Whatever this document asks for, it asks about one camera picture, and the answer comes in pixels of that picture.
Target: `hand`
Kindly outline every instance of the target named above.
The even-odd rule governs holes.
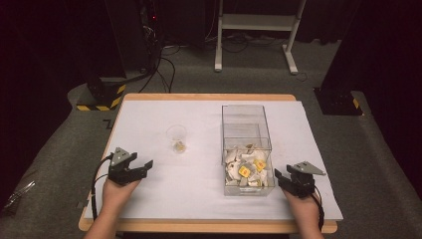
[[[310,196],[306,198],[295,197],[284,189],[283,192],[290,203],[302,238],[323,238],[318,227],[319,211],[314,200]],[[319,200],[319,197],[315,193],[314,197]]]
[[[112,213],[117,216],[139,182],[140,180],[131,182],[126,186],[121,186],[106,179],[103,187],[103,207],[101,213]]]

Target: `black equipment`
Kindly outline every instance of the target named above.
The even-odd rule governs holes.
[[[128,183],[145,178],[147,171],[152,167],[153,161],[146,163],[144,167],[130,169],[129,165],[136,157],[136,152],[129,154],[118,147],[108,167],[108,179],[125,186]]]
[[[134,169],[130,169],[129,165],[132,161],[134,161],[137,157],[137,153],[128,153],[124,149],[117,147],[114,153],[111,153],[109,156],[104,158],[100,161],[99,165],[97,166],[96,173],[93,177],[93,183],[91,186],[91,208],[93,210],[93,218],[94,220],[97,219],[97,201],[96,201],[96,182],[103,176],[108,175],[108,178],[121,185],[125,186],[133,181],[141,180],[142,178],[146,177],[147,171],[152,168],[153,160],[146,163],[144,167],[138,167]],[[100,171],[103,163],[107,160],[111,160],[111,163],[108,167],[108,174],[102,175],[97,177],[97,174]]]
[[[298,198],[311,197],[314,200],[319,210],[318,226],[319,230],[321,230],[323,226],[324,212],[320,194],[320,201],[318,201],[314,196],[315,189],[317,190],[317,188],[313,174],[325,175],[325,173],[307,161],[295,164],[293,166],[287,165],[287,171],[290,174],[291,179],[284,177],[281,172],[274,169],[275,176],[279,179],[279,186],[290,192],[293,196]]]
[[[158,1],[70,1],[64,40],[87,87],[80,111],[115,110],[128,82],[150,76],[163,32]]]

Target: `yellow and black hazard tape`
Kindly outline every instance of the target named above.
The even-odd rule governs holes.
[[[359,102],[357,101],[357,99],[353,98],[353,104],[355,108],[359,109]]]
[[[105,105],[105,104],[77,104],[77,109],[79,111],[82,112],[89,112],[89,111],[102,111],[102,112],[106,112],[106,111],[113,111],[117,108],[118,104],[120,103],[121,100],[121,96],[123,95],[123,91],[126,88],[126,85],[122,85],[120,86],[116,93],[115,96],[112,96],[112,98],[109,100],[110,103]]]

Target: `shelf leg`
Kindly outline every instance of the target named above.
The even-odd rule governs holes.
[[[215,72],[221,72],[223,70],[223,50],[222,50],[222,35],[223,35],[223,0],[220,0],[220,9],[218,11],[218,37],[217,47],[215,50]]]
[[[307,3],[307,0],[301,0],[298,12],[296,14],[296,19],[293,24],[293,29],[289,36],[289,42],[287,45],[283,45],[283,53],[286,56],[286,60],[288,61],[288,65],[289,65],[289,70],[292,75],[297,75],[299,73],[298,68],[296,67],[295,60],[293,59],[292,46],[293,46],[293,42],[295,41],[296,34],[298,33],[299,24],[301,23],[302,13],[304,12],[306,3]]]

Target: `yellow object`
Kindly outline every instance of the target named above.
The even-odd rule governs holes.
[[[255,159],[254,164],[257,166],[257,170],[261,172],[266,166],[267,163],[263,160]]]
[[[239,174],[244,177],[248,177],[249,174],[251,174],[251,170],[249,170],[249,168],[247,168],[246,166],[241,166],[241,168],[239,169]]]

